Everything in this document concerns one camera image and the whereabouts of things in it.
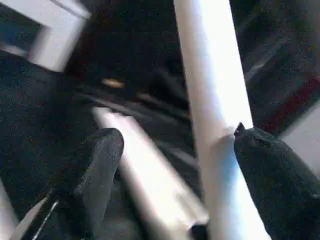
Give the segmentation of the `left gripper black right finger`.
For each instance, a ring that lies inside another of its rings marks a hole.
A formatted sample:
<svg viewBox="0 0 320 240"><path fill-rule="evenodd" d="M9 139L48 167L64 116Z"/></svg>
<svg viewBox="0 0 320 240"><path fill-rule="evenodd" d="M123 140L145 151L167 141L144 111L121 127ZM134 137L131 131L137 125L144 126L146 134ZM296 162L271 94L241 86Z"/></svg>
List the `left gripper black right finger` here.
<svg viewBox="0 0 320 240"><path fill-rule="evenodd" d="M320 238L320 182L282 140L239 123L234 153L266 232L273 240Z"/></svg>

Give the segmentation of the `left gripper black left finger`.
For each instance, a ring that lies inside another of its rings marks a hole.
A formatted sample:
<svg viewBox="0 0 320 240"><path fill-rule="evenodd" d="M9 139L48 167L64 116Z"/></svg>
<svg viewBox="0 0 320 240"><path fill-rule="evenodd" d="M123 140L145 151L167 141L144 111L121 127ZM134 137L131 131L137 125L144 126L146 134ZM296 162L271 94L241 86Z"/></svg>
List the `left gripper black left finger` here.
<svg viewBox="0 0 320 240"><path fill-rule="evenodd" d="M123 151L124 138L116 128L100 129L88 136L49 181L47 200L40 209L41 219L49 218L60 208L76 238L95 237L104 219Z"/></svg>

